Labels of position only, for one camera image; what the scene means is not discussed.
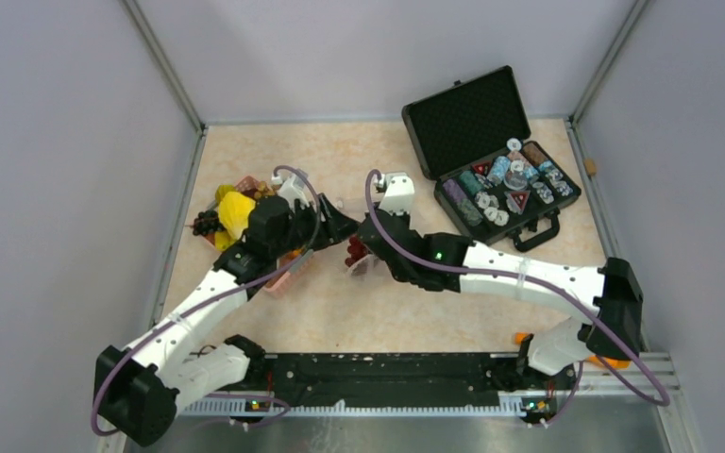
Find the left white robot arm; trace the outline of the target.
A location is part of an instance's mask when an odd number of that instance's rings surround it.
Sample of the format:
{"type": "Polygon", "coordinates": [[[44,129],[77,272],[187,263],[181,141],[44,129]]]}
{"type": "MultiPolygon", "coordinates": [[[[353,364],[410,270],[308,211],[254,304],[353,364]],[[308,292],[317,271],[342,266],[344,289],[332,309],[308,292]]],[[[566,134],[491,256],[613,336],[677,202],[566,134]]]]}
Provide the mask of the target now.
{"type": "Polygon", "coordinates": [[[358,221],[323,195],[316,204],[274,195],[259,200],[242,237],[226,249],[196,288],[164,319],[123,348],[109,346],[95,366],[93,432],[101,420],[140,446],[158,441],[194,402],[232,383],[253,390],[263,382],[259,346],[229,341],[194,359],[191,352],[267,283],[287,272],[278,261],[302,249],[317,252],[354,235],[358,221]]]}

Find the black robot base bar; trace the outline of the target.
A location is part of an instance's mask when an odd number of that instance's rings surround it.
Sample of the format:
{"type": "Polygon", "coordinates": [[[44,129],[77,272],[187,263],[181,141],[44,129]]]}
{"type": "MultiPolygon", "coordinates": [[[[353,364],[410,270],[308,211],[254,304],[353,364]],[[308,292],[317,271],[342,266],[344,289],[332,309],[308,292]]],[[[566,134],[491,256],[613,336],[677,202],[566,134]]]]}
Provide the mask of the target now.
{"type": "Polygon", "coordinates": [[[251,366],[243,385],[293,407],[418,409],[496,406],[529,390],[516,357],[490,353],[286,353],[251,366]]]}

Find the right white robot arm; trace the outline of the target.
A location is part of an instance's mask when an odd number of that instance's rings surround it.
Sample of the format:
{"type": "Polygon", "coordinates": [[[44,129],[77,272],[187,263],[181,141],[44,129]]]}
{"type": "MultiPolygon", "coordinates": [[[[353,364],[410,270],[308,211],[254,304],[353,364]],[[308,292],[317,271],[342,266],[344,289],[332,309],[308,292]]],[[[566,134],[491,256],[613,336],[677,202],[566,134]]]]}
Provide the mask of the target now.
{"type": "Polygon", "coordinates": [[[385,262],[394,280],[429,292],[510,296],[566,314],[554,327],[521,340],[518,381],[540,389],[576,362],[594,359],[617,374],[633,364],[650,372],[639,353],[642,294],[625,260],[571,267],[497,251],[469,237],[422,235],[404,215],[373,210],[360,241],[385,262]]]}

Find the clear zip top bag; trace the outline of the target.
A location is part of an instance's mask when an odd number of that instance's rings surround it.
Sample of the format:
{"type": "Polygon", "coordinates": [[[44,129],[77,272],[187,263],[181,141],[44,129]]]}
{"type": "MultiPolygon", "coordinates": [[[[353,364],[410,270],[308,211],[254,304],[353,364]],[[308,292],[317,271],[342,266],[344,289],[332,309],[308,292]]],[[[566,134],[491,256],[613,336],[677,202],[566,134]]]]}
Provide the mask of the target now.
{"type": "Polygon", "coordinates": [[[423,246],[419,233],[411,229],[411,215],[395,216],[378,209],[379,201],[365,202],[356,236],[369,250],[369,255],[385,263],[394,280],[410,282],[418,279],[419,266],[407,257],[417,256],[423,246]]]}

